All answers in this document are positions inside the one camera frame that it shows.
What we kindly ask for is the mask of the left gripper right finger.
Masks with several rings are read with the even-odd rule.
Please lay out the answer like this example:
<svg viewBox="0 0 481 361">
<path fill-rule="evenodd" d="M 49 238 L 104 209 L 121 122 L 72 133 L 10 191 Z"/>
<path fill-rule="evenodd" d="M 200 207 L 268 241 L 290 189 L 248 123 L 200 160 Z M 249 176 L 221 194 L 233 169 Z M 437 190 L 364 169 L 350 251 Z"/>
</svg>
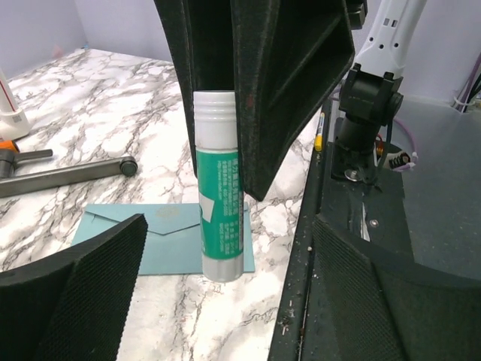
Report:
<svg viewBox="0 0 481 361">
<path fill-rule="evenodd" d="M 420 265 L 318 215 L 316 255 L 343 360 L 478 360 L 480 282 Z"/>
</svg>

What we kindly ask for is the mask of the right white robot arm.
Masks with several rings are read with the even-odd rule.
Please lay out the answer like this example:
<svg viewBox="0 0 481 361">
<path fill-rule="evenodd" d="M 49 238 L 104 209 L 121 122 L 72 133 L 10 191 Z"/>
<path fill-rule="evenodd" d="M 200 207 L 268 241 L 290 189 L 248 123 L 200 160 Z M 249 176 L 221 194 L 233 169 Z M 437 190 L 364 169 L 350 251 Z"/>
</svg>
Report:
<svg viewBox="0 0 481 361">
<path fill-rule="evenodd" d="M 402 102 L 407 48 L 423 1 L 383 1 L 355 50 L 364 1 L 157 1 L 189 136 L 194 94 L 234 95 L 240 182 L 262 200 L 293 141 L 335 88 L 343 162 L 359 167 Z"/>
</svg>

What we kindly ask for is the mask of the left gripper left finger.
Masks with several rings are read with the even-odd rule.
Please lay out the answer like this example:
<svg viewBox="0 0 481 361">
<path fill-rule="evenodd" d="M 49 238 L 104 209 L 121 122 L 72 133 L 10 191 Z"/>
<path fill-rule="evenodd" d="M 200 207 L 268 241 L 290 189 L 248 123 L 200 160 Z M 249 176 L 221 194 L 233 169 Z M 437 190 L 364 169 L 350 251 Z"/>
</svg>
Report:
<svg viewBox="0 0 481 361">
<path fill-rule="evenodd" d="M 115 360 L 147 237 L 136 214 L 1 274 L 3 360 Z"/>
</svg>

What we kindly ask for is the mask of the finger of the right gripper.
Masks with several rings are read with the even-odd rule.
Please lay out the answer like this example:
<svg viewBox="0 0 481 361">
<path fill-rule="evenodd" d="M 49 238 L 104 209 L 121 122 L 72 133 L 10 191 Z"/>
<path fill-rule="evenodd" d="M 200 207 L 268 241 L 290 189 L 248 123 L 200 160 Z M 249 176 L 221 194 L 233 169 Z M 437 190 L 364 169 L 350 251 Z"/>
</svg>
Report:
<svg viewBox="0 0 481 361">
<path fill-rule="evenodd" d="M 228 143 L 235 143 L 231 2 L 159 0 L 155 6 L 180 85 L 193 171 L 197 174 L 196 96 L 201 98 L 201 137 L 221 137 L 202 147 L 222 150 Z"/>
<path fill-rule="evenodd" d="M 261 201 L 355 51 L 345 1 L 232 1 L 231 18 L 241 180 Z"/>
</svg>

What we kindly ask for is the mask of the green white glue stick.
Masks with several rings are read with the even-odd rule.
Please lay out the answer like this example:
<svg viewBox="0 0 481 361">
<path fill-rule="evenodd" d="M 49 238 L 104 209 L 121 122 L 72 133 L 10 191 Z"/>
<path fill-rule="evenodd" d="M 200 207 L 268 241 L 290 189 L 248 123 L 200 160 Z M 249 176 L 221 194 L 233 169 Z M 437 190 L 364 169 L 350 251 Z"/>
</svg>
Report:
<svg viewBox="0 0 481 361">
<path fill-rule="evenodd" d="M 244 192 L 233 91 L 193 93 L 202 271 L 216 282 L 244 272 Z"/>
</svg>

